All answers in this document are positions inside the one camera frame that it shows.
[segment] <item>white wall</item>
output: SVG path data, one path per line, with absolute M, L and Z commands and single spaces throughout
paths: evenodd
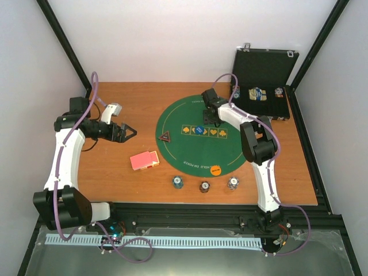
M 53 122 L 83 95 L 36 1 L 0 1 L 0 274 L 16 275 L 55 147 Z
M 104 82 L 211 82 L 237 46 L 300 51 L 335 0 L 50 0 L 85 70 Z
M 368 275 L 368 1 L 350 1 L 296 91 L 334 213 Z

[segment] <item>black triangle marker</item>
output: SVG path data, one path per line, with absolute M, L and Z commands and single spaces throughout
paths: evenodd
M 162 141 L 165 141 L 165 142 L 170 142 L 170 134 L 168 131 L 166 131 L 164 134 L 162 134 L 160 137 L 159 137 L 160 140 Z

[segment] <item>round green mat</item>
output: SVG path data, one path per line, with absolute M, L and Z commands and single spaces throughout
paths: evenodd
M 180 99 L 160 116 L 156 127 L 156 141 L 162 156 L 174 168 L 197 177 L 216 177 L 239 168 L 246 160 L 242 154 L 240 132 L 228 123 L 219 128 L 204 125 L 205 109 L 200 95 Z M 202 125 L 205 134 L 197 135 Z M 158 139 L 169 131 L 171 141 Z

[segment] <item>wooden table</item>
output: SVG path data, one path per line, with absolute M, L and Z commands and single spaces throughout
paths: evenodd
M 239 178 L 239 187 L 227 188 L 230 175 L 208 179 L 210 191 L 202 194 L 202 178 L 183 174 L 171 167 L 158 151 L 155 138 L 156 123 L 162 112 L 173 102 L 189 95 L 201 94 L 210 83 L 100 83 L 98 95 L 106 102 L 123 106 L 116 123 L 125 122 L 138 135 L 124 144 L 99 140 L 98 144 L 80 156 L 79 189 L 90 201 L 164 202 L 199 204 L 256 204 L 257 188 L 253 169 L 245 162 L 231 175 Z M 228 97 L 229 84 L 218 83 L 218 95 Z M 275 162 L 277 190 L 286 204 L 316 205 L 314 189 L 294 120 L 273 121 L 282 153 Z M 83 148 L 89 148 L 88 139 Z M 129 157 L 144 151 L 156 150 L 160 165 L 133 171 Z M 181 175 L 184 187 L 177 190 L 172 179 Z

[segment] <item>robotic arm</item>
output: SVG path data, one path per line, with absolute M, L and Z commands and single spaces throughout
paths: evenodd
M 106 107 L 100 121 L 90 120 L 88 114 L 72 132 L 64 146 L 64 139 L 88 105 L 89 100 L 86 98 L 71 98 L 70 111 L 58 117 L 54 123 L 56 150 L 51 173 L 44 190 L 33 195 L 33 203 L 50 230 L 56 229 L 52 200 L 56 180 L 61 228 L 87 225 L 92 221 L 106 220 L 110 217 L 110 205 L 107 202 L 91 203 L 78 190 L 78 165 L 82 147 L 86 138 L 124 143 L 137 134 L 128 125 L 118 126 L 111 121 L 111 117 L 118 116 L 121 111 L 119 104 L 112 103 Z M 62 154 L 59 154 L 60 147 L 63 147 Z M 56 166 L 59 166 L 58 178 L 55 176 Z
M 202 93 L 206 106 L 203 112 L 205 124 L 221 124 L 228 122 L 240 131 L 241 148 L 244 157 L 253 167 L 258 189 L 258 207 L 260 209 L 259 223 L 263 229 L 267 229 L 282 220 L 281 207 L 274 200 L 279 198 L 276 190 L 274 175 L 274 160 L 270 163 L 271 186 L 269 186 L 267 167 L 269 160 L 275 156 L 277 144 L 271 133 L 246 113 L 237 108 L 234 104 L 228 103 L 226 99 L 217 96 L 214 89 L 206 90 Z M 266 116 L 259 117 L 261 122 L 271 128 L 269 119 Z

